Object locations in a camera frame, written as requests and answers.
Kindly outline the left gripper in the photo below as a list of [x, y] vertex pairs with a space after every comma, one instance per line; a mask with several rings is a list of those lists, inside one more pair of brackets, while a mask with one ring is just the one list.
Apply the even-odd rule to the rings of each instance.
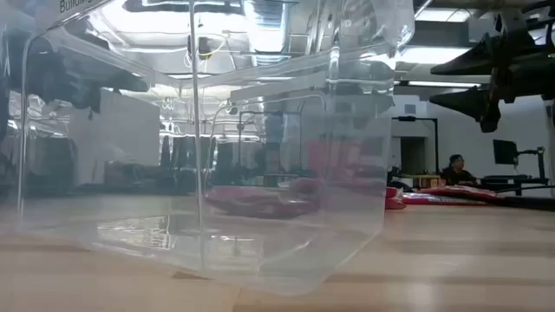
[[[77, 109], [101, 110], [100, 87], [79, 77], [70, 75], [62, 57], [48, 41], [33, 41], [26, 59], [25, 85], [28, 94], [37, 95], [45, 103], [66, 101]], [[148, 84], [139, 76], [121, 71], [106, 78], [101, 85], [133, 92], [146, 92]]]

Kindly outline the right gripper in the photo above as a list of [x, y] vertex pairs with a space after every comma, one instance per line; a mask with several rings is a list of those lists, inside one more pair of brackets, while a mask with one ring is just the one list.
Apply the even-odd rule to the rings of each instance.
[[529, 23], [529, 8], [502, 10], [497, 17], [495, 37], [485, 34], [480, 42], [453, 60], [434, 65], [431, 75], [489, 75], [488, 89], [435, 94], [429, 101], [473, 118], [482, 133], [493, 133], [501, 117], [499, 101], [513, 103], [517, 97], [538, 95], [554, 98], [554, 9], [548, 17]]

